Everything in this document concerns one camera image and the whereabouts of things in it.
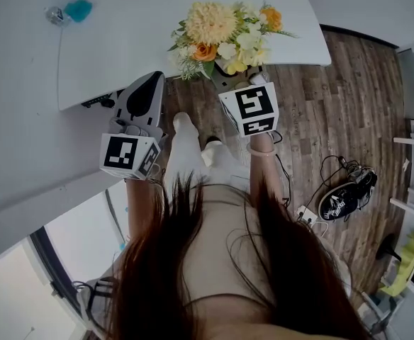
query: floorboard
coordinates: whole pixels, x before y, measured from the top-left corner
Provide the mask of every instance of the floorboard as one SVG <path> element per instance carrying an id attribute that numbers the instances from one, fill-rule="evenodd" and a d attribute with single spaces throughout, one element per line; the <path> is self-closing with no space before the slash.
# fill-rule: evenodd
<path id="1" fill-rule="evenodd" d="M 410 148 L 394 144 L 394 136 L 405 137 L 403 85 L 395 51 L 377 42 L 350 35 L 324 32 L 332 57 L 329 67 L 270 65 L 268 71 L 275 83 L 280 110 L 278 131 L 283 136 L 279 154 L 291 177 L 290 212 L 306 204 L 322 183 L 320 165 L 328 155 L 357 160 L 376 169 L 379 177 L 370 203 L 354 212 L 347 222 L 330 223 L 325 238 L 349 264 L 353 287 L 357 291 L 376 289 L 388 262 L 375 261 L 382 238 L 390 232 L 398 234 L 403 211 L 390 205 L 391 196 L 403 198 L 408 176 L 403 162 Z M 167 80 L 162 124 L 174 134 L 172 118 L 186 111 L 199 130 L 201 146 L 216 135 L 227 143 L 244 164 L 250 156 L 223 114 L 213 85 L 206 79 L 185 82 Z M 165 162 L 170 153 L 170 140 L 162 153 Z M 323 176 L 338 168 L 334 159 L 325 163 Z M 337 174 L 334 186 L 345 179 Z M 289 186 L 284 182 L 285 195 Z M 317 212 L 317 203 L 328 191 L 324 187 L 309 205 Z M 325 226 L 315 225 L 321 234 Z M 358 295 L 352 301 L 360 303 Z"/>

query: yellow flower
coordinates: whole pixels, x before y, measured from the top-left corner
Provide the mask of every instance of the yellow flower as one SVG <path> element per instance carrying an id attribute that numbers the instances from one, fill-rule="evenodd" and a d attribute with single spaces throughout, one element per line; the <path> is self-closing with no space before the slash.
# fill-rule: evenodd
<path id="1" fill-rule="evenodd" d="M 283 23 L 281 22 L 281 13 L 277 11 L 275 8 L 264 8 L 261 10 L 267 17 L 267 22 L 270 26 L 270 29 L 273 31 L 283 30 Z"/>
<path id="2" fill-rule="evenodd" d="M 232 59 L 230 59 L 226 62 L 225 68 L 226 68 L 226 73 L 232 76 L 236 72 L 246 71 L 247 70 L 247 65 L 243 64 L 237 58 L 232 58 Z"/>
<path id="3" fill-rule="evenodd" d="M 237 26 L 234 11 L 226 5 L 193 3 L 186 20 L 186 33 L 196 43 L 217 45 L 227 40 Z"/>

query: baseboard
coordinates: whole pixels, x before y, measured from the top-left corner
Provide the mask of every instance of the baseboard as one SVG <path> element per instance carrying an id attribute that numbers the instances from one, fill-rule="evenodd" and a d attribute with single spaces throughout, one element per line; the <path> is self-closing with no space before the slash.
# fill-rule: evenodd
<path id="1" fill-rule="evenodd" d="M 357 38 L 367 39 L 367 40 L 370 40 L 372 42 L 382 44 L 382 45 L 385 45 L 386 47 L 390 47 L 390 48 L 393 48 L 393 49 L 398 49 L 399 48 L 399 46 L 394 45 L 390 42 L 386 42 L 385 40 L 378 39 L 378 38 L 375 38 L 375 37 L 367 35 L 367 34 L 359 33 L 359 32 L 354 31 L 354 30 L 338 28 L 337 26 L 331 26 L 331 25 L 328 26 L 328 25 L 325 25 L 325 24 L 320 24 L 320 28 L 324 31 L 332 31 L 334 33 L 347 34 L 347 35 L 352 35 L 352 36 L 357 37 Z"/>

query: black stool leg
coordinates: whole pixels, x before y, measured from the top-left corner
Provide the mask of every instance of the black stool leg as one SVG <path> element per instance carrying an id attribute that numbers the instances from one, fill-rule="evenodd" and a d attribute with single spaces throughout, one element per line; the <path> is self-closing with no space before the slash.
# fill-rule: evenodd
<path id="1" fill-rule="evenodd" d="M 401 256 L 399 256 L 399 254 L 397 254 L 393 249 L 395 241 L 396 236 L 393 233 L 387 235 L 382 243 L 380 243 L 379 249 L 377 249 L 376 259 L 382 259 L 386 254 L 390 254 L 401 262 Z"/>

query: orange rose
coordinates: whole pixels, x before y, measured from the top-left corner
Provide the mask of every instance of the orange rose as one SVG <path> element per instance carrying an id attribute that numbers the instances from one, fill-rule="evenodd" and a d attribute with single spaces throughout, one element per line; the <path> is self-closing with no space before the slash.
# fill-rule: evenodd
<path id="1" fill-rule="evenodd" d="M 281 13 L 275 8 L 264 8 L 261 10 L 265 14 L 269 23 L 270 29 L 273 31 L 283 30 L 283 23 L 281 22 Z"/>
<path id="2" fill-rule="evenodd" d="M 195 60 L 201 62 L 210 62 L 216 57 L 216 45 L 205 45 L 200 42 L 197 46 L 197 51 L 193 54 Z"/>

